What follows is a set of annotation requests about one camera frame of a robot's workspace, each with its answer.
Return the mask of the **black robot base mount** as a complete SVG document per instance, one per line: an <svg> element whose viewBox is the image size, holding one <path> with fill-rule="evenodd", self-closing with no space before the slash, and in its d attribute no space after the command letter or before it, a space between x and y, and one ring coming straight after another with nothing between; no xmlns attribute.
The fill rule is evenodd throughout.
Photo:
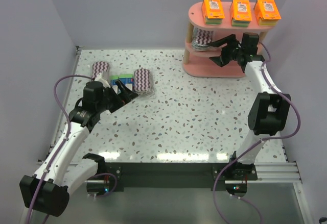
<svg viewBox="0 0 327 224"><path fill-rule="evenodd" d="M115 191L125 188L206 188L212 189L227 163L106 163L107 172L118 180ZM228 181L246 185L258 179L253 164L234 163L218 179L216 190L231 188Z"/></svg>

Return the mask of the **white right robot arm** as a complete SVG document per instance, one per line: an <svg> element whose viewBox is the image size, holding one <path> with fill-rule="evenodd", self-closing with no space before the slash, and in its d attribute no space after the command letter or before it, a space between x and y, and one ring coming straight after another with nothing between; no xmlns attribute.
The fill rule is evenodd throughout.
<svg viewBox="0 0 327 224"><path fill-rule="evenodd" d="M272 79L265 73L265 59L258 54L258 43L258 34L244 33L241 41L231 34L208 44L221 48L220 56L210 58L215 64L223 67L230 61L236 61L257 92L247 117L249 132L229 163L217 174L216 180L244 179L254 170L255 159L263 144L286 125L291 97L273 87Z"/></svg>

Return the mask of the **orange green Sponge Daddy box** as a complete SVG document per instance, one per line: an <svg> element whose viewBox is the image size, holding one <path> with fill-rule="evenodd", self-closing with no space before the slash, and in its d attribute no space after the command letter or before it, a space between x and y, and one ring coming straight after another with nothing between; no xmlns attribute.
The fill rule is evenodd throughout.
<svg viewBox="0 0 327 224"><path fill-rule="evenodd" d="M221 0L203 0L201 10L206 25L220 25L225 18Z"/></svg>

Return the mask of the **blue green sponge pack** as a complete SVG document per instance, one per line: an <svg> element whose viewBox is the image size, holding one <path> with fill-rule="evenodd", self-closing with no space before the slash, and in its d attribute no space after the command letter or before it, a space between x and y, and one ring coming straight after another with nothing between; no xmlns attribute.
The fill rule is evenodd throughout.
<svg viewBox="0 0 327 224"><path fill-rule="evenodd" d="M117 86L117 84L116 84L116 81L118 81L118 79L119 79L119 76L118 76L118 75L112 75L112 76L110 77L110 84L111 84L111 87L113 88L113 90L114 90L117 94L119 94L119 88L118 88L118 86Z"/></svg>
<svg viewBox="0 0 327 224"><path fill-rule="evenodd" d="M119 80L131 91L134 91L134 75L132 73L120 74Z"/></svg>

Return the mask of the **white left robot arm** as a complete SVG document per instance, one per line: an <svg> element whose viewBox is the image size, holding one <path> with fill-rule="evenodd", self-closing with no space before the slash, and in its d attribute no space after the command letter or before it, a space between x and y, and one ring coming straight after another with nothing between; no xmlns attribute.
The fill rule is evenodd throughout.
<svg viewBox="0 0 327 224"><path fill-rule="evenodd" d="M43 164L32 176L23 176L19 187L25 207L28 209L26 223L32 211L60 216L72 193L91 177L108 174L104 157L86 154L75 169L67 171L77 149L90 135L100 121L103 112L113 113L138 97L120 80L116 81L120 93L101 81L87 82L83 96L78 99L74 109L66 113L67 125L57 143Z"/></svg>

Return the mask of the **purple striped sponge pack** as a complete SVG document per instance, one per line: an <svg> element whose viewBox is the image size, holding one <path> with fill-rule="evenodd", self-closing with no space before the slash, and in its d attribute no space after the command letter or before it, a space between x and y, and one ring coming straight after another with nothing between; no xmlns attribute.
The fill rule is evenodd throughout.
<svg viewBox="0 0 327 224"><path fill-rule="evenodd" d="M213 31L194 28L192 36L192 48L197 52L204 52L210 49L208 43L213 40Z"/></svg>
<svg viewBox="0 0 327 224"><path fill-rule="evenodd" d="M139 68L134 71L134 91L143 99L155 94L152 73L149 69Z"/></svg>
<svg viewBox="0 0 327 224"><path fill-rule="evenodd" d="M108 75L110 74L110 65L106 61L97 61L92 65L92 75L91 77L95 79L95 77L100 72L106 72Z"/></svg>

